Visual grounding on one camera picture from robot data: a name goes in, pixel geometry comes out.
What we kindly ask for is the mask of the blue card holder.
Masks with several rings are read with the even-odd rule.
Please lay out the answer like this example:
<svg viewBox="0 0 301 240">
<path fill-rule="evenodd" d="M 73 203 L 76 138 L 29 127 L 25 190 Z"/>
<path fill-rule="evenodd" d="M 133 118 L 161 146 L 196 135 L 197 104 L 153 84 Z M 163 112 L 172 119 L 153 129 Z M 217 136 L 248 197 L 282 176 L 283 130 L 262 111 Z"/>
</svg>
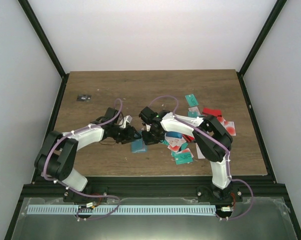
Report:
<svg viewBox="0 0 301 240">
<path fill-rule="evenodd" d="M 131 152 L 134 154 L 137 153 L 146 153 L 148 150 L 146 144 L 144 143 L 143 139 L 137 139 L 131 143 Z"/>
</svg>

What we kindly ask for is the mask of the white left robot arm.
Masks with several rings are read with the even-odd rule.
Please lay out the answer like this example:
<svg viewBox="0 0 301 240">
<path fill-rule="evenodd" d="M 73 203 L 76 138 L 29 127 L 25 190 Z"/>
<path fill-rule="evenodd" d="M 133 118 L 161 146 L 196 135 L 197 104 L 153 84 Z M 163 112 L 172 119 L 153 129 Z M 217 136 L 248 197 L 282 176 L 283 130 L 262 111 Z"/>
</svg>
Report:
<svg viewBox="0 0 301 240">
<path fill-rule="evenodd" d="M 75 196 L 81 202 L 87 202 L 92 198 L 93 190 L 87 186 L 87 178 L 74 168 L 77 151 L 107 138 L 122 145 L 141 139 L 141 134 L 130 125 L 131 121 L 130 115 L 123 116 L 119 110 L 109 107 L 103 116 L 83 128 L 63 133 L 51 131 L 34 167 L 50 181 L 59 181 L 74 189 Z"/>
</svg>

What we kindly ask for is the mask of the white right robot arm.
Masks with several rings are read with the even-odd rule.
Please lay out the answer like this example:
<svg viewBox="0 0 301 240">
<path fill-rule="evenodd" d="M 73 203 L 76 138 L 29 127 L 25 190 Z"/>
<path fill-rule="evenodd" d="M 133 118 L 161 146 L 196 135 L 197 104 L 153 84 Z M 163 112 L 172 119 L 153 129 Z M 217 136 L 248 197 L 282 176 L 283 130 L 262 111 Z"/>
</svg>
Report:
<svg viewBox="0 0 301 240">
<path fill-rule="evenodd" d="M 157 113 L 145 107 L 139 118 L 147 127 L 142 131 L 146 145 L 158 144 L 168 132 L 194 138 L 201 153 L 210 161 L 213 197 L 223 202 L 231 195 L 229 161 L 233 138 L 215 116 L 188 117 L 168 110 Z"/>
</svg>

